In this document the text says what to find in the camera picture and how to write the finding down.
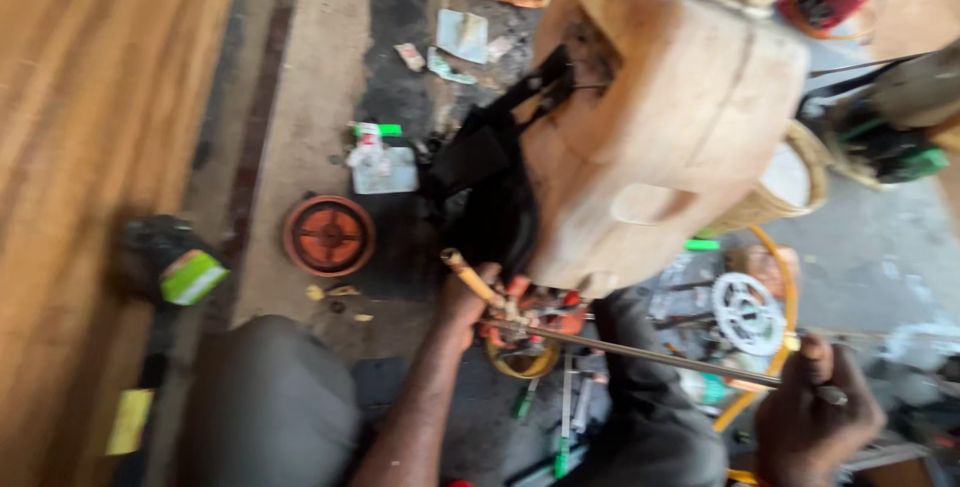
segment green label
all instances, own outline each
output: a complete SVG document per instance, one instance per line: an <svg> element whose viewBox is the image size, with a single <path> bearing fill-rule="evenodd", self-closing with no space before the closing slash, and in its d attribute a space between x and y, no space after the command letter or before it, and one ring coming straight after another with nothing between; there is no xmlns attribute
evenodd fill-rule
<svg viewBox="0 0 960 487"><path fill-rule="evenodd" d="M702 404L716 404L723 400L723 397L727 394L727 384L724 383L723 378L706 372L700 374L704 378Z"/></svg>
<svg viewBox="0 0 960 487"><path fill-rule="evenodd" d="M189 260L171 274L163 276L160 290L166 301L189 306L206 296L229 272L213 256L194 251Z"/></svg>

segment beige jerry can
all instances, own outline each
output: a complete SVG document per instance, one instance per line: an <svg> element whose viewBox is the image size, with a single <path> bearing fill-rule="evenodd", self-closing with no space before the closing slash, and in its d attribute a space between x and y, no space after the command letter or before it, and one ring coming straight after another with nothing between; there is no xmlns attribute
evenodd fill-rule
<svg viewBox="0 0 960 487"><path fill-rule="evenodd" d="M522 136L540 212L528 272L584 297L648 278L761 177L809 53L706 0L554 0L534 64L566 44L577 90Z"/></svg>

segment grey trousers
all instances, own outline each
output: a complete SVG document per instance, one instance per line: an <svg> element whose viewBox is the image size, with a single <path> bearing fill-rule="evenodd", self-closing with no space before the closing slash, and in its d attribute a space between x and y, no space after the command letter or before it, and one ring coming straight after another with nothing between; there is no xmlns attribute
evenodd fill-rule
<svg viewBox="0 0 960 487"><path fill-rule="evenodd" d="M594 302L601 339L659 347L634 289ZM294 321L256 318L202 351L178 484L317 487L345 480L360 414L347 367ZM726 449L671 367L608 354L612 410L558 487L720 486Z"/></svg>

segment hand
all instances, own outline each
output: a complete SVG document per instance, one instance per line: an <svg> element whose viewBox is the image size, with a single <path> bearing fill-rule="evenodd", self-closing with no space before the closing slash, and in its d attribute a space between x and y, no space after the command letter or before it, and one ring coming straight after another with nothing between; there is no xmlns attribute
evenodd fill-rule
<svg viewBox="0 0 960 487"><path fill-rule="evenodd" d="M486 284L493 284L497 280L497 275L500 274L500 265L486 262L476 268L476 272ZM465 285L456 273L451 272L446 282L434 325L443 330L464 331L467 335L463 347L467 349L474 339L471 326L483 316L487 304L474 294L474 291Z"/></svg>
<svg viewBox="0 0 960 487"><path fill-rule="evenodd" d="M781 387L756 410L756 474L772 487L832 485L834 468L868 444L886 424L852 351L804 336L783 366ZM847 395L827 403L815 387L831 384Z"/></svg>

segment person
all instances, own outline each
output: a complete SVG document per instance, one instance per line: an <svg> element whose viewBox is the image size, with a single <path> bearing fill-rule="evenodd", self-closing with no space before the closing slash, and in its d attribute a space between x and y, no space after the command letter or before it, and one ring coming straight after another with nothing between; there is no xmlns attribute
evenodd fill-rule
<svg viewBox="0 0 960 487"><path fill-rule="evenodd" d="M496 265L479 268L492 282ZM378 437L352 458L359 413L346 366L294 321L256 318L198 358L176 474L180 485L425 487L440 451L460 358L484 303L451 275ZM636 289L595 301L601 339L657 347ZM608 354L611 410L582 464L558 487L723 485L724 444L680 387L677 370ZM756 410L755 473L771 487L826 487L834 469L881 430L885 416L843 346L803 337L782 385ZM814 388L847 394L837 406Z"/></svg>

